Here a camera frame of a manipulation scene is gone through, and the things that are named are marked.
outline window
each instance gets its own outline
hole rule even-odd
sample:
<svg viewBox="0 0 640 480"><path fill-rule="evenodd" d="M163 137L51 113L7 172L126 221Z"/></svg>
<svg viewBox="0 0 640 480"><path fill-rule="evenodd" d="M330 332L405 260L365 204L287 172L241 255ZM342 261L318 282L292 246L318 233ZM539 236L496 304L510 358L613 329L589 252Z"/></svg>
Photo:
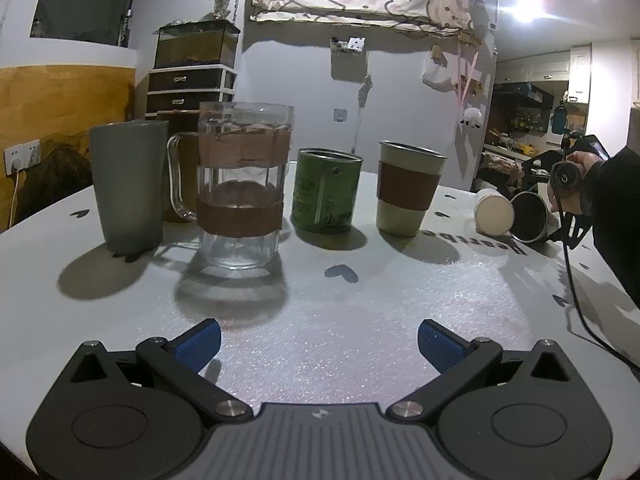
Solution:
<svg viewBox="0 0 640 480"><path fill-rule="evenodd" d="M132 0L39 0L31 37L127 46L127 15L131 2Z"/></svg>

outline blue gripper pad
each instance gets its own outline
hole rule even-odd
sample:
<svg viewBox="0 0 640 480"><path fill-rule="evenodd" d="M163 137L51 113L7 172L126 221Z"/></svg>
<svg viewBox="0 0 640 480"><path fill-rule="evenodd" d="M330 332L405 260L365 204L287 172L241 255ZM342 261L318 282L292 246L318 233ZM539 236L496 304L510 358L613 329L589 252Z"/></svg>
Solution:
<svg viewBox="0 0 640 480"><path fill-rule="evenodd" d="M220 350L220 325L205 319L167 345L167 350L193 372L198 373Z"/></svg>
<svg viewBox="0 0 640 480"><path fill-rule="evenodd" d="M425 319L418 329L418 348L423 357L443 373L465 358L470 344L435 321Z"/></svg>

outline glass mug handle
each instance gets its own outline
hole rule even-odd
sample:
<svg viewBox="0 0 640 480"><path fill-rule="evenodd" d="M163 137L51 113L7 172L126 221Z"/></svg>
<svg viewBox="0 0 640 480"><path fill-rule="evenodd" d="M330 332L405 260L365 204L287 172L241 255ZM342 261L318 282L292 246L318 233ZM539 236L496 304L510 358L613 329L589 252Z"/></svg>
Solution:
<svg viewBox="0 0 640 480"><path fill-rule="evenodd" d="M196 213L184 205L182 201L182 183L180 181L180 156L178 142L182 137L197 137L196 132L181 132L172 135L166 144L166 154L169 161L169 197L174 211L185 220L196 221Z"/></svg>

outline round white table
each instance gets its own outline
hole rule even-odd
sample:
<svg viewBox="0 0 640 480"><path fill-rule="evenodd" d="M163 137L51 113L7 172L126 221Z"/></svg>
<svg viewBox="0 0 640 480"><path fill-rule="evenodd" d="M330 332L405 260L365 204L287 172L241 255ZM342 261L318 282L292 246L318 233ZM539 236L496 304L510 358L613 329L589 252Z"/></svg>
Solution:
<svg viewBox="0 0 640 480"><path fill-rule="evenodd" d="M565 301L559 244L541 254L478 235L474 195L445 187L423 233L382 235L371 173L360 179L348 236L299 234L288 221L293 169L280 255L242 277L203 265L190 224L166 224L160 247L135 262L113 258L93 188L0 235L0 441L32 466L27 426L82 341L127 350L150 336L174 338L206 317L219 321L223 341L201 374L255 412L266 401L377 401L384 410L437 375L416 343L420 322L433 318L504 349L556 340L613 429L601 478L626 478L638 467L640 383L588 341ZM571 260L594 330L640 362L640 313L590 235Z"/></svg>

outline beige cup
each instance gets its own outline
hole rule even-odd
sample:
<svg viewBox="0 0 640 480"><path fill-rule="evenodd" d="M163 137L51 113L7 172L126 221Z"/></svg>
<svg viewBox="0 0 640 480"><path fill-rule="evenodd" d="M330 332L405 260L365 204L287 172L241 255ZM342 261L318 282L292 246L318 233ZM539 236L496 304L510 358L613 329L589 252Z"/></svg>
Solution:
<svg viewBox="0 0 640 480"><path fill-rule="evenodd" d="M413 237L431 205L447 157L390 140L380 146L376 226L395 236Z"/></svg>
<svg viewBox="0 0 640 480"><path fill-rule="evenodd" d="M482 189L476 194L474 220L479 233L487 236L502 236L511 229L513 205L495 189Z"/></svg>

